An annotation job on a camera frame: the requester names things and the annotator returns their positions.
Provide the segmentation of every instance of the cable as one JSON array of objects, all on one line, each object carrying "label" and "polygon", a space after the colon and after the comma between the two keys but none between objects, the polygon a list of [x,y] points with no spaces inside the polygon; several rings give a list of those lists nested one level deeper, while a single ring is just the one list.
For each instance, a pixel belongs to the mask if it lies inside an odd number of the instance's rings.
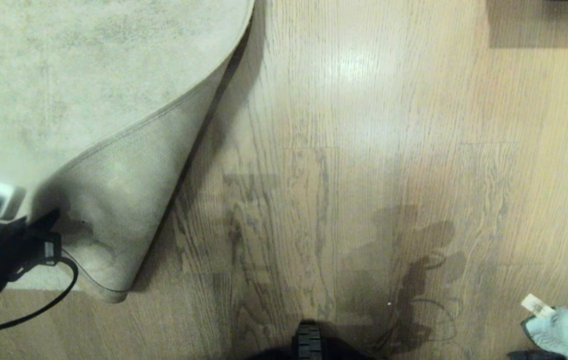
[{"label": "cable", "polygon": [[23,324],[23,323],[25,323],[25,322],[27,322],[31,319],[34,319],[35,317],[37,317],[37,316],[47,312],[48,310],[50,310],[53,306],[59,304],[59,302],[64,300],[64,298],[71,292],[71,290],[75,286],[75,283],[77,283],[77,278],[80,274],[80,271],[77,267],[77,264],[75,264],[75,262],[73,262],[73,260],[70,260],[67,257],[47,257],[46,259],[42,259],[40,264],[44,264],[46,262],[60,262],[60,263],[66,264],[69,268],[71,268],[71,270],[73,271],[73,281],[71,282],[71,284],[68,286],[68,288],[66,290],[64,290],[64,292],[62,292],[57,298],[55,298],[55,300],[48,303],[48,305],[42,307],[41,309],[37,310],[36,312],[33,312],[30,315],[26,315],[24,317],[20,317],[19,319],[15,319],[13,321],[8,321],[7,323],[1,324],[0,330],[12,328],[13,326],[17,326],[17,325]]}]

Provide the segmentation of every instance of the wooden floor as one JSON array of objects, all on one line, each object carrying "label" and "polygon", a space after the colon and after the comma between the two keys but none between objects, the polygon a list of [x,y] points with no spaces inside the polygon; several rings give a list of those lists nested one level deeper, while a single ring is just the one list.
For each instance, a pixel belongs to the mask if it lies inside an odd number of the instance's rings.
[{"label": "wooden floor", "polygon": [[503,359],[530,292],[568,305],[568,2],[258,0],[135,291],[71,294],[0,360],[240,359],[301,319]]}]

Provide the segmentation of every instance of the black cord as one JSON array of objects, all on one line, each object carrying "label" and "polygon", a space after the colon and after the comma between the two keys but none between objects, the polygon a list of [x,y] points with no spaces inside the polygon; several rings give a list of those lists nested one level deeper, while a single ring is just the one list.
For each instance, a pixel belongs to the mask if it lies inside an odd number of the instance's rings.
[{"label": "black cord", "polygon": [[46,259],[42,259],[39,264],[44,264],[46,262],[64,263],[69,268],[71,268],[71,270],[73,271],[73,281],[71,281],[71,284],[68,286],[68,288],[66,290],[64,290],[64,292],[59,294],[59,296],[57,296],[57,298],[55,298],[55,300],[48,303],[48,305],[42,307],[41,309],[37,310],[36,312],[33,312],[30,315],[26,315],[24,317],[20,317],[19,319],[15,319],[13,321],[8,321],[7,323],[0,324],[0,330],[12,328],[13,326],[18,326],[19,324],[23,324],[23,323],[25,323],[25,322],[27,322],[31,319],[34,319],[35,317],[37,317],[37,316],[47,312],[48,310],[50,310],[53,306],[59,304],[59,302],[64,300],[64,298],[71,292],[71,290],[73,289],[73,287],[77,283],[77,278],[80,275],[80,271],[79,271],[79,268],[77,267],[77,264],[75,264],[75,262],[73,262],[73,260],[70,260],[67,257],[47,257]]}]

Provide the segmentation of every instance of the wood grain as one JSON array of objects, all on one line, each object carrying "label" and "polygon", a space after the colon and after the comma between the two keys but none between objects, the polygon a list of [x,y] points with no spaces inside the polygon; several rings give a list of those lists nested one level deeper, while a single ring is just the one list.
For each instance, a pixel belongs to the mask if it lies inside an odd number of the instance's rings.
[{"label": "wood grain", "polygon": [[568,305],[568,2],[261,0],[128,300],[73,293],[0,359],[242,359],[302,319],[497,359],[529,292]]}]

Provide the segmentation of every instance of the beige rug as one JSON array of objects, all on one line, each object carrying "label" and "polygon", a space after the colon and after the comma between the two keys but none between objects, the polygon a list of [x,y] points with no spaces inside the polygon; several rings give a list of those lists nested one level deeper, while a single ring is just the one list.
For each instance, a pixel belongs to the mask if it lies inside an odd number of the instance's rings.
[{"label": "beige rug", "polygon": [[[124,300],[253,0],[0,0],[0,182],[60,208],[82,288]],[[62,289],[41,266],[12,285]]]}]

